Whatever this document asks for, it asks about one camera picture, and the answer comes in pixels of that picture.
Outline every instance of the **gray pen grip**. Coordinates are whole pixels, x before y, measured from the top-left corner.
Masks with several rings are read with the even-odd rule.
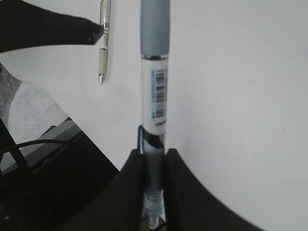
[[[141,54],[169,54],[170,0],[141,0]]]

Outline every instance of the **metal pen tip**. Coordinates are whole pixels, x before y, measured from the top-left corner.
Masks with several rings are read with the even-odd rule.
[[[106,78],[106,74],[99,74],[99,78],[100,78],[100,84],[103,84],[103,82]]]

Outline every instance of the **black cable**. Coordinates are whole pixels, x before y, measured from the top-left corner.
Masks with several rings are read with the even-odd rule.
[[[70,142],[68,141],[60,141],[60,140],[35,140],[35,141],[28,141],[24,143],[19,143],[10,147],[6,147],[0,150],[0,155],[11,152],[12,150],[20,149],[23,147],[27,147],[34,144],[40,144],[40,143],[56,143],[56,144],[63,144],[63,145],[69,145]]]
[[[162,223],[162,224],[160,224],[159,226],[157,226],[157,228],[154,229],[154,231],[159,231],[159,230],[161,230],[162,228],[164,228],[166,225],[167,225],[167,223]]]

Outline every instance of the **pen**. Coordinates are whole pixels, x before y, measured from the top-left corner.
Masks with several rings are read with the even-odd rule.
[[[147,181],[143,209],[155,229],[163,212],[170,0],[141,0],[142,154]]]
[[[104,27],[104,32],[103,32],[103,47],[100,49],[100,57],[99,57],[100,84],[103,84],[107,75],[110,8],[111,8],[111,0],[102,0],[100,23],[101,26]]]

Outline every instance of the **barcode sticker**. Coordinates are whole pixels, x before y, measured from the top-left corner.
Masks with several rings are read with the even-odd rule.
[[[152,120],[155,126],[166,122],[167,69],[151,71]]]
[[[141,63],[142,126],[153,135],[166,132],[168,60]]]

